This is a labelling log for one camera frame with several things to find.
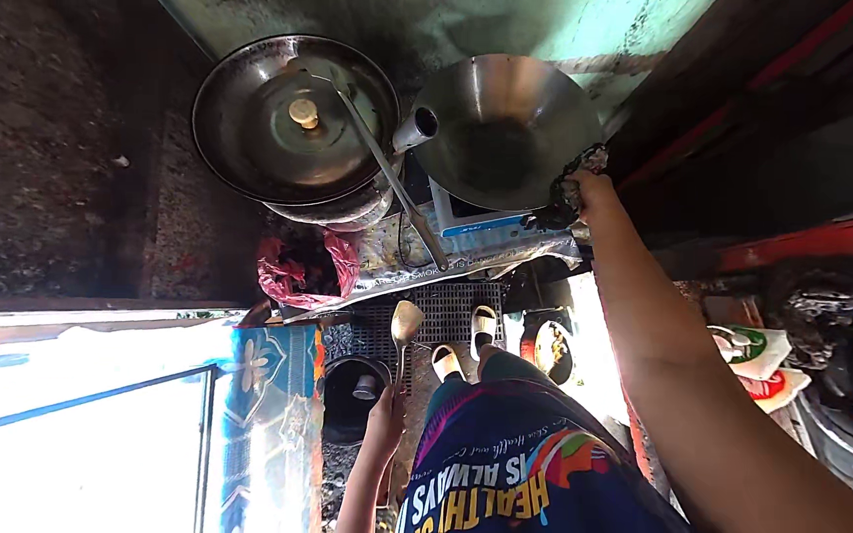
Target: white slipper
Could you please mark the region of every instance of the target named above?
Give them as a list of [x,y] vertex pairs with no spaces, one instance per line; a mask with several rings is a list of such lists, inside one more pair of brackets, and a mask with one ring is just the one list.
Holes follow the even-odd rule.
[[[446,355],[440,357],[440,360],[436,360],[437,355],[444,349],[448,350]],[[436,373],[441,383],[443,383],[447,376],[454,372],[459,372],[460,378],[466,381],[466,376],[463,375],[463,368],[460,366],[460,360],[456,357],[456,352],[453,351],[453,347],[449,344],[440,344],[434,348],[431,360],[433,361],[433,372]]]
[[[487,316],[482,316],[479,311],[483,311]],[[469,336],[469,355],[476,360],[480,360],[480,351],[476,349],[476,335],[486,333],[492,339],[496,338],[496,311],[488,305],[477,305],[473,309],[472,327],[470,328],[471,335]]]

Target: forearm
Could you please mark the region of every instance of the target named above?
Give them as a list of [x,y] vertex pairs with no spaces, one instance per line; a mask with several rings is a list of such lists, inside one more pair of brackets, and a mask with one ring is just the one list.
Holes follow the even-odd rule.
[[853,531],[853,491],[756,407],[610,183],[587,224],[624,389],[675,484],[720,531]]
[[389,457],[383,457],[383,454],[372,446],[361,445],[344,488],[344,500],[338,513],[336,533],[373,531],[377,487],[388,461]]
[[663,273],[608,187],[594,195],[587,224],[619,364],[631,368],[642,361],[722,362],[702,316]]

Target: metal ladle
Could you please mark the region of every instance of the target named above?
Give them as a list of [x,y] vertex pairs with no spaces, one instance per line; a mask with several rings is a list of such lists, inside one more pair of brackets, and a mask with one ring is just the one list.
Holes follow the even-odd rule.
[[357,112],[357,108],[354,106],[354,102],[350,100],[347,83],[345,83],[343,79],[338,77],[338,73],[334,69],[332,69],[331,71],[330,78],[327,78],[325,76],[319,76],[317,73],[312,72],[307,68],[305,68],[305,70],[307,70],[308,73],[311,74],[314,78],[325,79],[326,81],[328,81],[335,89],[335,92],[338,93],[338,97],[340,97],[341,102],[343,102],[344,106],[348,108],[350,117],[353,119],[354,126],[361,134],[361,138],[364,139],[364,142],[367,143],[368,148],[371,149],[374,158],[377,159],[377,164],[380,165],[380,169],[384,171],[384,176],[386,176],[387,181],[390,182],[390,187],[393,187],[393,191],[397,194],[397,198],[400,199],[400,205],[403,206],[404,211],[407,212],[407,216],[410,219],[410,224],[413,226],[414,229],[416,229],[417,234],[420,235],[420,239],[424,242],[426,251],[429,252],[430,258],[433,259],[434,263],[436,263],[436,268],[440,272],[448,270],[449,260],[446,259],[446,254],[443,251],[443,247],[440,246],[440,240],[427,225],[427,218],[424,217],[422,213],[420,213],[420,210],[417,209],[416,204],[414,204],[413,201],[410,200],[410,196],[407,194],[407,191],[404,190],[403,184],[400,183],[400,179],[397,177],[397,173],[393,171],[393,167],[390,165],[390,162],[387,161],[387,157],[384,155],[384,151],[380,149],[380,145],[377,143],[377,140],[373,138],[373,133],[371,133],[371,129],[367,127],[367,124],[361,118],[361,115]]
[[397,308],[393,310],[393,319],[390,320],[390,336],[393,337],[393,346],[397,349],[397,378],[394,380],[393,393],[400,390],[398,384],[404,378],[404,356],[407,346],[413,341],[413,336],[420,329],[424,321],[424,312],[413,302],[400,300]]
[[[393,318],[390,320],[390,336],[393,337],[393,346],[397,349],[397,377],[393,380],[394,398],[400,394],[400,384],[403,383],[407,346],[413,341],[413,336],[417,334],[423,321],[424,312],[413,302],[400,300],[397,302],[397,307],[393,309]],[[377,484],[376,504],[378,506],[388,504],[392,472],[393,457],[390,457],[387,467],[384,468],[384,473],[381,475],[380,483]]]

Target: wok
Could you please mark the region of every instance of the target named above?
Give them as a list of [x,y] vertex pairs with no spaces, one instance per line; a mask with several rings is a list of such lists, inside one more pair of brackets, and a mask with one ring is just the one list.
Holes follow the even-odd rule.
[[[363,187],[380,167],[330,84],[286,68],[294,58],[337,68],[375,139],[390,147],[400,112],[387,76],[347,44],[313,35],[269,37],[222,59],[196,94],[193,131],[209,168],[233,189],[267,204],[310,206]],[[298,99],[316,105],[319,127],[293,120]]]
[[446,67],[427,79],[413,109],[410,120],[427,118],[421,129],[435,133],[413,148],[424,170],[450,194],[492,210],[545,206],[565,165],[601,140],[585,91],[524,56],[488,54]]

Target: navy t-shirt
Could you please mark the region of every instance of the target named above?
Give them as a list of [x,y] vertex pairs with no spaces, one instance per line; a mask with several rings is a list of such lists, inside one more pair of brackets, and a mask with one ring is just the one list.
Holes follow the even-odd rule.
[[692,531],[580,404],[490,381],[426,422],[398,533]]

